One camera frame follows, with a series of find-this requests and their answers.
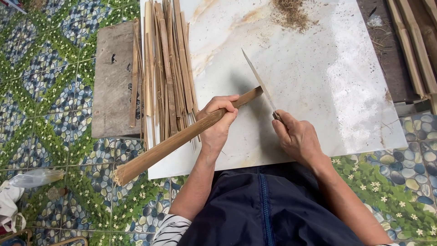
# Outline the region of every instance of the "striped sleeve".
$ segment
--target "striped sleeve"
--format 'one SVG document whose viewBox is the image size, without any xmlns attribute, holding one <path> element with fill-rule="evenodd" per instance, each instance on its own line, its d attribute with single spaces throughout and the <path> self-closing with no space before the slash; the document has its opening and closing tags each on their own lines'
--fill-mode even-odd
<svg viewBox="0 0 437 246">
<path fill-rule="evenodd" d="M 150 246 L 176 246 L 190 225 L 191 221 L 186 218 L 168 214 L 156 232 Z"/>
</svg>

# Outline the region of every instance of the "black stain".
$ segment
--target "black stain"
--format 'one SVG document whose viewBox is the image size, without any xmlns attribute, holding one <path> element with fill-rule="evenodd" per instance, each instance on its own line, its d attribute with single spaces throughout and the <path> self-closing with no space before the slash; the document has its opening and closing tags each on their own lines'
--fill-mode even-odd
<svg viewBox="0 0 437 246">
<path fill-rule="evenodd" d="M 112 54 L 112 57 L 111 57 L 111 64 L 113 64 L 114 61 L 117 61 L 114 57 L 115 57 L 115 53 Z"/>
</svg>

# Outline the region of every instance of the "grey wooden board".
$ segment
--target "grey wooden board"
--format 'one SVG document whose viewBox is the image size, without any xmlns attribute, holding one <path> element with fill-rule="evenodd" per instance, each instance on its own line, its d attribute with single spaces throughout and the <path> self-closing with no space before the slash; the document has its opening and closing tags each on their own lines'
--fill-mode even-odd
<svg viewBox="0 0 437 246">
<path fill-rule="evenodd" d="M 99 29 L 97 33 L 91 124 L 91 136 L 94 138 L 121 137 L 140 132 L 140 120 L 136 120 L 135 127 L 129 127 L 131 90 L 128 86 L 132 83 L 134 36 L 132 25 L 133 21 L 120 23 Z M 141 76 L 138 71 L 138 92 L 140 84 Z"/>
</svg>

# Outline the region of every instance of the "knife blade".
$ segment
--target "knife blade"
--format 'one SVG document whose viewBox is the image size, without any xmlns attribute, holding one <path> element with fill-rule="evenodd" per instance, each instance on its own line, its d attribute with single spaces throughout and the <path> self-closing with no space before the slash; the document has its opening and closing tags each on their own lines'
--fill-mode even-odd
<svg viewBox="0 0 437 246">
<path fill-rule="evenodd" d="M 273 104 L 273 102 L 272 102 L 272 99 L 271 99 L 271 97 L 270 97 L 270 94 L 269 94 L 269 92 L 268 92 L 266 86 L 264 85 L 263 81 L 261 80 L 261 77 L 258 75 L 257 71 L 256 71 L 255 68 L 253 67 L 252 63 L 250 62 L 250 60 L 249 60 L 249 58 L 247 57 L 247 55 L 246 55 L 246 53 L 244 52 L 244 50 L 243 50 L 243 49 L 241 49 L 241 50 L 243 51 L 243 55 L 244 55 L 244 57 L 246 58 L 247 63 L 249 64 L 250 68 L 252 69 L 253 74 L 254 74 L 255 77 L 257 78 L 258 83 L 260 84 L 261 88 L 263 89 L 263 91 L 264 91 L 264 95 L 266 95 L 266 98 L 267 98 L 267 101 L 268 101 L 269 104 L 270 104 L 270 107 L 273 109 L 273 118 L 274 118 L 274 119 L 277 119 L 277 120 L 279 120 L 279 121 L 281 121 L 282 123 L 284 123 L 284 122 L 282 121 L 281 117 L 276 113 L 276 107 L 274 106 L 274 104 Z"/>
</svg>

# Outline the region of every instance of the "zipper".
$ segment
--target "zipper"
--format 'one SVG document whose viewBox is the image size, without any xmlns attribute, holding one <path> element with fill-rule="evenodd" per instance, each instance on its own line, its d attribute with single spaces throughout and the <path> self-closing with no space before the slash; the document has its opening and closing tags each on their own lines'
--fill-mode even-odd
<svg viewBox="0 0 437 246">
<path fill-rule="evenodd" d="M 269 206 L 269 196 L 268 196 L 268 184 L 266 181 L 266 176 L 264 174 L 259 173 L 259 169 L 257 168 L 257 174 L 260 181 L 260 199 L 261 199 L 261 209 L 263 213 L 263 224 L 265 230 L 265 236 L 267 237 L 267 245 L 275 246 L 274 235 L 272 233 L 272 226 L 270 220 L 270 206 Z"/>
</svg>

